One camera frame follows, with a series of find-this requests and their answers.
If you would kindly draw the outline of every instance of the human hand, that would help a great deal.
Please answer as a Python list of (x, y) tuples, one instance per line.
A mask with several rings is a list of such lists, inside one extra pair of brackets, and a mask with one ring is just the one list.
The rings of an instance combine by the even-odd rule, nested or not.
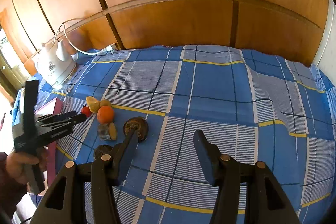
[(24, 152), (11, 152), (6, 159), (8, 175), (21, 184), (27, 184), (28, 180), (24, 172), (24, 164), (39, 164), (42, 172), (47, 170), (47, 150), (44, 147), (39, 148), (38, 155), (39, 157), (35, 157)]

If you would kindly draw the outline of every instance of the tomato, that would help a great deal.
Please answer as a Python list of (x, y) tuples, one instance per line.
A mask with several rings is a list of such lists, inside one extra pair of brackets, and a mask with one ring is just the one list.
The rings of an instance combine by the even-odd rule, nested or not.
[(82, 113), (85, 114), (86, 117), (89, 117), (91, 115), (90, 108), (88, 106), (83, 106)]

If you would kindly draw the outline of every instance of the wall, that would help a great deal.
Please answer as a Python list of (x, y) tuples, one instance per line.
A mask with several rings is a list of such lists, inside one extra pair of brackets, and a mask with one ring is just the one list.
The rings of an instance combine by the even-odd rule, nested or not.
[(336, 5), (329, 0), (325, 30), (313, 63), (336, 85)]
[(0, 0), (0, 23), (21, 60), (75, 19), (67, 27), (79, 26), (83, 50), (218, 44), (310, 65), (327, 12), (328, 0)]

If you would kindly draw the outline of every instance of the electric kettle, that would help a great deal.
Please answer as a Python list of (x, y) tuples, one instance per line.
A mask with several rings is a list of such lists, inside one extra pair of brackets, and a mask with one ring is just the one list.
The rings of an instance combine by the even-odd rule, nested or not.
[(54, 90), (59, 90), (73, 76), (76, 62), (62, 49), (62, 40), (46, 46), (42, 43), (41, 46), (40, 54), (34, 59), (36, 70)]

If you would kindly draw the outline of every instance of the blue plaid bedsheet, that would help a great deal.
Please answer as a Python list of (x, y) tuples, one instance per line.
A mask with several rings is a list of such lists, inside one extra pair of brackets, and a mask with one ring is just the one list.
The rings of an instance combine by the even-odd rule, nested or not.
[[(122, 142), (129, 118), (149, 124), (126, 180), (113, 187), (122, 224), (209, 223), (218, 188), (202, 173), (196, 129), (240, 162), (266, 162), (302, 223), (317, 223), (335, 197), (336, 89), (315, 65), (209, 45), (105, 52), (78, 63), (58, 92), (41, 80), (36, 108), (58, 97), (63, 112), (80, 112), (87, 96), (106, 98), (118, 138), (100, 141), (92, 115), (58, 141), (57, 170), (69, 159), (93, 161), (98, 145)], [(242, 183), (237, 223), (245, 202)], [(93, 224), (89, 183), (85, 206)]]

